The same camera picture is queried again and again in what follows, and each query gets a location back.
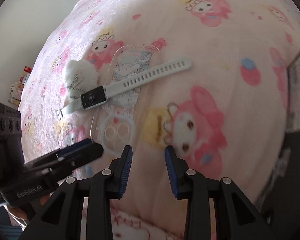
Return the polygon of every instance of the white wall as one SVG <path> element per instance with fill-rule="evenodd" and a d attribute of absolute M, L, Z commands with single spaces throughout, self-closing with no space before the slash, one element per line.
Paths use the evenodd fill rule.
<path fill-rule="evenodd" d="M 78 0 L 5 0 L 0 7 L 0 101 Z"/>

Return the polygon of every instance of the bed sheet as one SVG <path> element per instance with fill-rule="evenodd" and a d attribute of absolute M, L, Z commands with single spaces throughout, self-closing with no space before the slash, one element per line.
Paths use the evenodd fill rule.
<path fill-rule="evenodd" d="M 69 102 L 66 63 L 88 60 L 102 84 L 116 50 L 131 44 L 152 44 L 163 62 L 188 57 L 194 67 L 153 87 L 127 193 L 115 207 L 182 234 L 186 203 L 170 192 L 167 144 L 205 176 L 231 177 L 254 202 L 282 144 L 286 68 L 300 51 L 300 13 L 291 0 L 80 0 L 47 39 L 23 90 L 25 160 L 90 136 L 94 110 L 55 114 Z M 106 151 L 74 175 L 91 177 L 115 157 Z"/>

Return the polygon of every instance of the clutter beside bed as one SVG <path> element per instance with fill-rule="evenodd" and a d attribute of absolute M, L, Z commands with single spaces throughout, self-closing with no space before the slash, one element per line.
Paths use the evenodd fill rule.
<path fill-rule="evenodd" d="M 25 66 L 24 75 L 20 77 L 19 82 L 14 82 L 10 88 L 11 97 L 8 98 L 8 103 L 19 106 L 21 101 L 21 94 L 24 86 L 26 85 L 27 80 L 29 79 L 32 68 Z"/>

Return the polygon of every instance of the watch face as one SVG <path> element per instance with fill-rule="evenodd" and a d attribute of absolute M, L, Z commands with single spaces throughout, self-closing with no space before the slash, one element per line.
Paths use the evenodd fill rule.
<path fill-rule="evenodd" d="M 100 86 L 82 94 L 81 102 L 84 109 L 105 103 L 106 95 L 103 87 Z"/>

